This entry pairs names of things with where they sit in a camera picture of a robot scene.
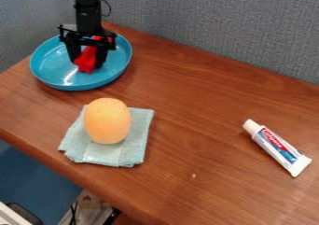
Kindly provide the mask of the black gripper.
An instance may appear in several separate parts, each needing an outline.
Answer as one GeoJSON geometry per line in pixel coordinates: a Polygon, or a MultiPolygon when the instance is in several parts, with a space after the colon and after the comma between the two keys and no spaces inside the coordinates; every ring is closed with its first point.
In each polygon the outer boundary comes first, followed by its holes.
{"type": "Polygon", "coordinates": [[[82,53],[82,46],[103,46],[96,48],[95,67],[102,68],[106,62],[108,50],[116,49],[118,34],[102,29],[98,33],[84,33],[78,30],[75,24],[60,24],[59,39],[66,43],[70,60],[74,62],[82,53]]]}

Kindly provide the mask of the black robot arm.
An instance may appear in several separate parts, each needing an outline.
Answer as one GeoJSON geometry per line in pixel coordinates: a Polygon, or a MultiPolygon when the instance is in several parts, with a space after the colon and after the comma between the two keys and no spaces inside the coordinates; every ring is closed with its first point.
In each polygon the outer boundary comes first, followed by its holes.
{"type": "Polygon", "coordinates": [[[68,58],[79,71],[88,74],[103,67],[108,51],[116,49],[118,35],[102,26],[102,1],[75,0],[76,24],[59,25],[68,58]]]}

